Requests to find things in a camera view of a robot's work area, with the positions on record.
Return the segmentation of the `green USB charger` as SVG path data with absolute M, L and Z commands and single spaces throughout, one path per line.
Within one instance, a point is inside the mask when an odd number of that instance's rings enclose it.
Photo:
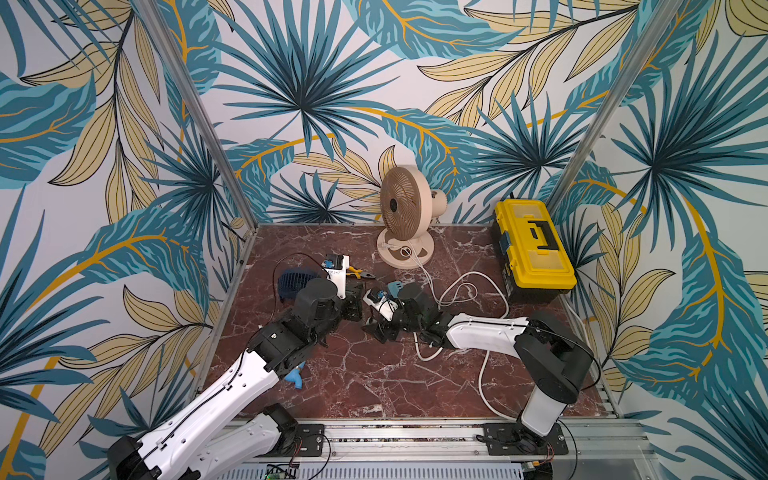
M 401 281 L 392 281 L 387 284 L 389 295 L 392 298 L 398 298 L 399 292 L 402 290 L 402 288 L 403 288 L 403 283 Z

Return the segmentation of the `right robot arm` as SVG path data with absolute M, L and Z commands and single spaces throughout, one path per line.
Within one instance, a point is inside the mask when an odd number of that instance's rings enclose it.
M 596 362 L 592 350 L 547 311 L 518 318 L 453 313 L 439 308 L 415 283 L 402 287 L 397 296 L 369 290 L 362 302 L 373 311 L 365 330 L 381 343 L 395 341 L 405 332 L 436 349 L 475 349 L 519 359 L 534 388 L 516 423 L 539 438 L 552 433 L 566 407 L 578 401 Z

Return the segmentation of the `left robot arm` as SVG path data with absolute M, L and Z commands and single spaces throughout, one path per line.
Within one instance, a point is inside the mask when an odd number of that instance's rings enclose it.
M 139 438 L 125 435 L 107 451 L 112 479 L 214 479 L 257 456 L 292 455 L 298 423 L 278 404 L 245 425 L 225 428 L 335 332 L 362 318 L 364 284 L 345 289 L 310 280 L 294 304 L 254 333 L 238 360 L 189 405 Z

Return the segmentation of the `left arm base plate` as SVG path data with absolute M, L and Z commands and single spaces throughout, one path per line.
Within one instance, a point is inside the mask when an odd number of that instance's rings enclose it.
M 326 451 L 325 426 L 300 423 L 282 433 L 276 446 L 261 458 L 319 458 Z

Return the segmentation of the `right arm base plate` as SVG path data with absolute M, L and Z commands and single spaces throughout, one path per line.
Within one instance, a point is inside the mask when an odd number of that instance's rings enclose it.
M 518 423 L 485 423 L 475 440 L 484 444 L 491 456 L 532 456 L 546 459 L 569 453 L 559 424 L 556 424 L 549 434 L 541 437 Z

